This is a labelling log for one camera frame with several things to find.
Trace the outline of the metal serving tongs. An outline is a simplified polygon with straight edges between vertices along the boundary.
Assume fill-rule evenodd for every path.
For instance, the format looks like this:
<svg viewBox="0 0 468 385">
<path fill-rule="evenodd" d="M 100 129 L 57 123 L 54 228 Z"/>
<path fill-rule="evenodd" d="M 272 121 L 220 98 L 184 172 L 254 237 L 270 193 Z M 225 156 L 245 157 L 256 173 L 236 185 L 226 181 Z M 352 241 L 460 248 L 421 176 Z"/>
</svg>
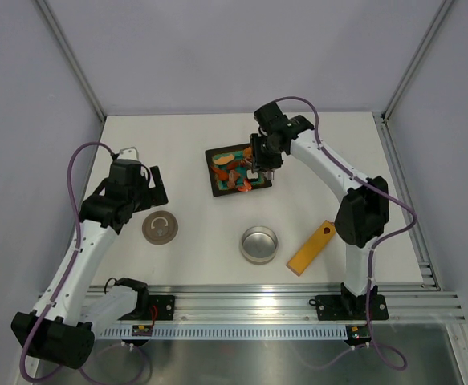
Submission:
<svg viewBox="0 0 468 385">
<path fill-rule="evenodd" d="M 265 180 L 268 180 L 268 181 L 273 181 L 273 179 L 275 178 L 275 170 L 274 169 L 257 168 L 257 167 L 254 166 L 253 160 L 245 160 L 245 162 L 248 163 L 248 167 L 246 168 L 246 170 L 250 170 L 252 172 L 257 172 L 260 177 L 262 177 L 262 178 L 264 178 Z"/>
</svg>

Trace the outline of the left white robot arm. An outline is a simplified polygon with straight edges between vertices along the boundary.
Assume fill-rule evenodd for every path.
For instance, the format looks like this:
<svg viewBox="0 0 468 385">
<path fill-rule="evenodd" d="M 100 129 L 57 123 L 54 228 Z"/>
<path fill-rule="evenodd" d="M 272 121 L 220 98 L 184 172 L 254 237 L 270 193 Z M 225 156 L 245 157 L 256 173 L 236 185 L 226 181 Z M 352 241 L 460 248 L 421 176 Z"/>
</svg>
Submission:
<svg viewBox="0 0 468 385">
<path fill-rule="evenodd" d="M 121 278 L 96 304 L 83 308 L 105 254 L 135 213 L 168 203 L 157 166 L 143 175 L 138 160 L 116 159 L 78 213 L 75 238 L 51 284 L 34 309 L 18 312 L 11 329 L 22 357 L 81 368 L 96 337 L 113 323 L 154 313 L 146 283 Z"/>
</svg>

